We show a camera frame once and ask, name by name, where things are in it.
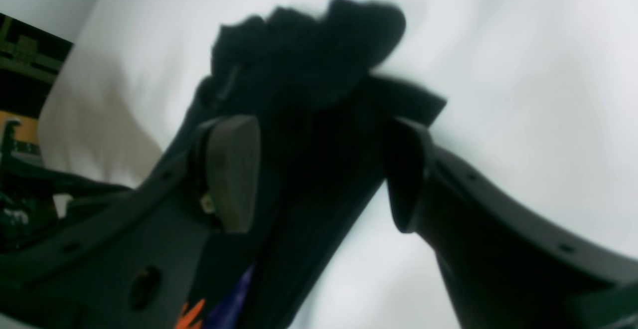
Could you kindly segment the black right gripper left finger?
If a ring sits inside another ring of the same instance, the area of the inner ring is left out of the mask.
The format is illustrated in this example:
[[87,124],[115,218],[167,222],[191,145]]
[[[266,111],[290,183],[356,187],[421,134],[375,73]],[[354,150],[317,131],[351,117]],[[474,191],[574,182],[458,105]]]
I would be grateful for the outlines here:
[[255,116],[205,122],[190,149],[106,207],[1,255],[1,313],[41,329],[172,329],[212,235],[249,232],[260,168]]

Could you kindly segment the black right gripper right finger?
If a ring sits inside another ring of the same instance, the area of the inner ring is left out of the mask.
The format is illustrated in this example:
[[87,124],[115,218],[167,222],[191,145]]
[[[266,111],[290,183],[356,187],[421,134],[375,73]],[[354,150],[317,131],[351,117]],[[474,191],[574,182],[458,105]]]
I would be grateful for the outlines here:
[[433,249],[463,329],[635,329],[635,259],[513,200],[421,123],[386,129],[397,229]]

